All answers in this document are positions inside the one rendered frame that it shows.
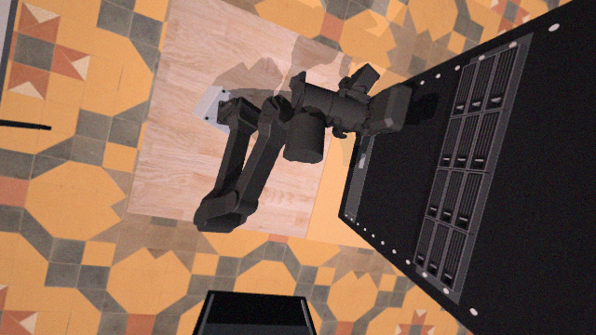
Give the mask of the tan flat board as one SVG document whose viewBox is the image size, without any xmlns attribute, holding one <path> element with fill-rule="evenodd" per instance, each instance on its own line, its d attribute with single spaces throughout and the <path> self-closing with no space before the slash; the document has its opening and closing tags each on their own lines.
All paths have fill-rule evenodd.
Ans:
<svg viewBox="0 0 596 335">
<path fill-rule="evenodd" d="M 398 82 L 401 83 L 408 79 L 356 56 L 352 58 L 348 77 L 351 77 L 356 70 L 366 63 L 369 63 L 381 75 L 368 93 L 371 97 Z M 374 249 L 338 218 L 356 140 L 355 134 L 355 132 L 346 133 L 346 139 L 335 138 L 332 134 L 305 236 L 306 240 Z"/>
</svg>

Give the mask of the black metal rack frame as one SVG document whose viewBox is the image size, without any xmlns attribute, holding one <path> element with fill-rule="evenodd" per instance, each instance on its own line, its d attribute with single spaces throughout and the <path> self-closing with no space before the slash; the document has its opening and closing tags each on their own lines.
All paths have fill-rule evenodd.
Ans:
<svg viewBox="0 0 596 335">
<path fill-rule="evenodd" d="M 463 67 L 527 46 L 462 287 L 413 263 Z M 596 335 L 596 0 L 403 82 L 400 132 L 356 137 L 338 218 L 474 335 Z"/>
</svg>

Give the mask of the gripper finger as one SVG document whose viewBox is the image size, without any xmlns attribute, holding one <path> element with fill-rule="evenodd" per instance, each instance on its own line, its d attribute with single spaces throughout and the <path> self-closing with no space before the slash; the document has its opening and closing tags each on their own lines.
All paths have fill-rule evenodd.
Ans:
<svg viewBox="0 0 596 335">
<path fill-rule="evenodd" d="M 356 137 L 365 137 L 365 136 L 368 135 L 368 130 L 369 130 L 369 127 L 365 126 L 365 127 L 363 127 L 363 131 L 362 132 L 359 132 L 359 133 L 356 133 L 355 136 Z"/>
<path fill-rule="evenodd" d="M 368 135 L 367 136 L 371 136 L 371 135 L 379 135 L 379 134 L 386 134 L 385 132 L 377 132 L 377 131 L 373 131 L 371 127 L 369 127 L 369 131 L 368 131 Z"/>
</svg>

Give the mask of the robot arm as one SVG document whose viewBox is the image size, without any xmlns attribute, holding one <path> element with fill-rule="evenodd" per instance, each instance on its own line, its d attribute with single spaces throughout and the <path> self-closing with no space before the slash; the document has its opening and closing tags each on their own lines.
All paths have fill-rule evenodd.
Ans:
<svg viewBox="0 0 596 335">
<path fill-rule="evenodd" d="M 279 94 L 270 96 L 262 111 L 243 97 L 219 101 L 217 124 L 229 126 L 230 134 L 214 188 L 194 215 L 199 232 L 229 234 L 246 222 L 258 208 L 283 145 L 282 157 L 290 162 L 316 164 L 323 160 L 324 121 L 332 106 L 332 91 L 306 83 L 305 77 L 306 71 L 302 71 L 291 78 L 291 102 Z M 366 63 L 351 77 L 345 76 L 338 87 L 347 88 L 347 96 L 368 104 L 368 93 L 379 78 Z M 257 129 L 257 141 L 243 168 L 251 134 Z"/>
</svg>

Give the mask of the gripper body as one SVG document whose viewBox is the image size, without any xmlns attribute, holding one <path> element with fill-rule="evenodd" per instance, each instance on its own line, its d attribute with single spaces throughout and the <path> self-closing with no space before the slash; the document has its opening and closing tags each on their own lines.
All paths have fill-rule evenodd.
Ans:
<svg viewBox="0 0 596 335">
<path fill-rule="evenodd" d="M 400 131 L 412 91 L 410 86 L 398 82 L 377 93 L 368 104 L 347 96 L 342 88 L 332 91 L 332 106 L 324 121 L 325 127 L 333 127 L 332 134 L 339 139 L 346 139 L 346 133 L 362 132 L 365 126 L 377 132 Z"/>
</svg>

